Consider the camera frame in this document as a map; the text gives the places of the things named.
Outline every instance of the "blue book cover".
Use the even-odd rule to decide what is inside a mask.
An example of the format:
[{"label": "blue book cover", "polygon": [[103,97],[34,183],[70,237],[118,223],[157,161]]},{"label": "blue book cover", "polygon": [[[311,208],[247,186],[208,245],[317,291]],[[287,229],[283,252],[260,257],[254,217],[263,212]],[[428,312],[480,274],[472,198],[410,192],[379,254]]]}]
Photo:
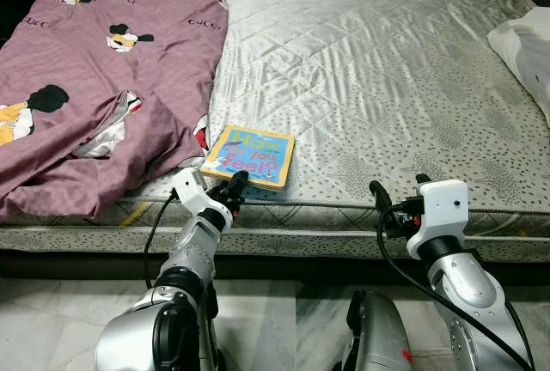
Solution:
[{"label": "blue book cover", "polygon": [[293,147],[290,135],[228,125],[200,170],[230,179],[244,169],[251,185],[279,191],[286,182]]}]

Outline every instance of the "bed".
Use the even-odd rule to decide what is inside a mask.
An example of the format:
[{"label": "bed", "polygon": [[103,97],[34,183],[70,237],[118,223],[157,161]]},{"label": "bed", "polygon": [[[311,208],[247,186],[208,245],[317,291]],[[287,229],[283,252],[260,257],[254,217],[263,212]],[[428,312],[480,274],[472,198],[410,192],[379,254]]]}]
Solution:
[{"label": "bed", "polygon": [[[235,124],[291,133],[296,147],[285,190],[249,188],[220,253],[379,258],[369,182],[399,199],[423,172],[468,182],[467,245],[485,260],[549,260],[550,131],[486,39],[529,0],[227,4],[207,143]],[[175,172],[93,220],[17,217],[0,248],[141,252]],[[171,204],[152,252],[188,217]],[[400,241],[388,248],[406,255]]]}]

